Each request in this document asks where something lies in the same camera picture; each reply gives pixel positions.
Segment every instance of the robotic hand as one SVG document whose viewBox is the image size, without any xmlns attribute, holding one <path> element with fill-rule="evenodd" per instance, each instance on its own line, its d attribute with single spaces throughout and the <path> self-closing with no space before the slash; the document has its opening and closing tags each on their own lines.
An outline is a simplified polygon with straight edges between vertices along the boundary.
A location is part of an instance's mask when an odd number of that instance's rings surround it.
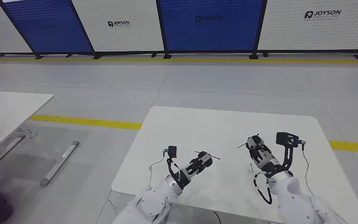
<svg viewBox="0 0 358 224">
<path fill-rule="evenodd" d="M 138 194 L 114 219 L 112 224 L 165 223 L 171 209 L 168 198 L 178 198 L 184 187 L 191 182 L 191 178 L 213 163 L 211 155 L 202 151 L 184 169 L 174 173 L 171 165 L 173 164 L 172 159 L 177 157 L 177 147 L 169 146 L 165 152 L 169 155 L 167 163 L 170 175 L 157 187 L 147 188 Z"/>
<path fill-rule="evenodd" d="M 249 137 L 246 147 L 251 159 L 267 177 L 270 200 L 267 200 L 257 187 L 257 174 L 254 178 L 254 185 L 268 204 L 272 203 L 270 190 L 277 196 L 279 213 L 285 224 L 342 224 L 337 214 L 322 198 L 303 193 L 298 178 L 289 171 L 293 148 L 302 144 L 303 151 L 305 143 L 299 140 L 298 136 L 278 132 L 276 144 L 285 146 L 284 163 L 281 165 L 270 149 L 264 145 L 262 138 L 258 135 Z"/>
</svg>

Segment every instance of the floor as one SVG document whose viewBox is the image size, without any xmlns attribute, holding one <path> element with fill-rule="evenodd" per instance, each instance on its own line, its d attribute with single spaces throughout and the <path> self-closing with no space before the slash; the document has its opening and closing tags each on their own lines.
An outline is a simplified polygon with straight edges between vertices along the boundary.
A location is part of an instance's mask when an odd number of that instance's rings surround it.
<svg viewBox="0 0 358 224">
<path fill-rule="evenodd" d="M 327 57 L 351 56 L 292 56 Z M 357 65 L 347 64 L 0 62 L 0 91 L 54 94 L 39 114 L 141 123 L 151 106 L 160 105 L 310 115 L 332 141 L 357 142 L 357 85 Z M 81 144 L 46 188 L 39 182 L 54 161 L 27 139 L 0 162 L 0 192 L 15 208 L 6 223 L 111 223 L 133 198 L 111 191 L 111 183 L 137 131 L 27 124 L 39 132 L 36 140 L 44 147 L 63 152 L 72 141 Z M 358 195 L 358 152 L 335 154 Z M 222 223 L 266 223 L 219 216 Z M 219 221 L 211 211 L 174 206 L 168 223 Z"/>
</svg>

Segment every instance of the yellow stripe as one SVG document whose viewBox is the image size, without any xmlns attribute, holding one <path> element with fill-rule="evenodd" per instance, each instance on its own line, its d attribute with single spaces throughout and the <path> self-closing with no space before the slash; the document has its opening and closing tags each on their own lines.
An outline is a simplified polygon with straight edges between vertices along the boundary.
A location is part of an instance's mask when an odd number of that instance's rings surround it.
<svg viewBox="0 0 358 224">
<path fill-rule="evenodd" d="M 298 64 L 358 64 L 358 60 L 293 60 L 293 59 L 161 59 L 161 58 L 113 58 L 113 59 L 0 59 L 0 62 L 187 62 L 187 63 L 298 63 Z"/>
<path fill-rule="evenodd" d="M 31 120 L 39 120 L 41 122 L 80 124 L 80 125 L 89 125 L 89 126 L 106 127 L 106 128 L 131 129 L 131 130 L 139 130 L 140 127 L 142 126 L 142 124 L 140 123 L 118 122 L 112 120 L 94 120 L 94 119 L 85 119 L 85 118 L 68 118 L 63 116 L 49 116 L 49 115 L 34 115 L 31 117 Z M 358 143 L 337 142 L 337 141 L 330 141 L 329 143 L 331 144 L 331 147 L 334 150 L 358 152 Z"/>
<path fill-rule="evenodd" d="M 331 144 L 331 147 L 334 150 L 358 152 L 358 143 L 355 142 L 330 141 L 329 143 Z"/>
<path fill-rule="evenodd" d="M 85 118 L 67 118 L 64 116 L 48 116 L 48 115 L 34 115 L 31 120 L 39 120 L 42 122 L 56 122 L 66 124 L 80 124 L 106 128 L 120 128 L 120 129 L 131 129 L 139 130 L 142 124 L 131 123 L 131 122 L 117 122 L 111 120 L 94 120 Z"/>
</svg>

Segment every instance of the pegboard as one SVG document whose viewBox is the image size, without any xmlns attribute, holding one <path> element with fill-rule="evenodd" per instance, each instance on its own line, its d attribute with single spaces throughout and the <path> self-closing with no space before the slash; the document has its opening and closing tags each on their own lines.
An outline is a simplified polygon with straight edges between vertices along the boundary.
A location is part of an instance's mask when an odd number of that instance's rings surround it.
<svg viewBox="0 0 358 224">
<path fill-rule="evenodd" d="M 262 0 L 161 0 L 168 50 L 253 50 Z"/>
<path fill-rule="evenodd" d="M 1 7 L 0 27 L 0 53 L 32 52 Z"/>
<path fill-rule="evenodd" d="M 36 52 L 91 52 L 70 0 L 24 0 L 4 6 Z"/>
<path fill-rule="evenodd" d="M 358 49 L 358 1 L 268 0 L 258 49 Z"/>
<path fill-rule="evenodd" d="M 73 0 L 97 52 L 164 50 L 156 0 Z"/>
</svg>

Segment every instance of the tabletop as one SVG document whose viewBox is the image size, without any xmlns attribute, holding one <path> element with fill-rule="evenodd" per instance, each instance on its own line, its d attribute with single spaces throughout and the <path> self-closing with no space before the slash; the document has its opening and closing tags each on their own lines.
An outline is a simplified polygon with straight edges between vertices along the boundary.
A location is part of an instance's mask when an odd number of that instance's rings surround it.
<svg viewBox="0 0 358 224">
<path fill-rule="evenodd" d="M 277 132 L 289 132 L 307 142 L 305 155 L 310 162 L 308 184 L 312 192 L 323 197 L 348 223 L 357 223 L 357 197 L 317 119 L 310 116 L 154 106 L 136 135 L 112 190 L 140 193 L 148 185 L 149 166 L 159 161 L 162 150 L 170 145 L 177 146 L 176 163 L 180 168 L 197 157 L 194 151 L 206 151 L 220 160 L 213 159 L 213 164 L 196 175 L 179 198 L 171 202 L 282 222 L 276 196 L 272 196 L 272 205 L 263 201 L 249 172 L 253 162 L 248 149 L 238 148 L 248 137 L 260 134 L 282 163 L 284 147 L 275 143 Z M 309 193 L 304 181 L 306 167 L 301 148 L 296 148 L 290 171 L 299 178 L 302 191 Z M 165 160 L 152 170 L 151 186 L 169 174 Z"/>
<path fill-rule="evenodd" d="M 54 95 L 0 92 L 0 143 Z"/>
</svg>

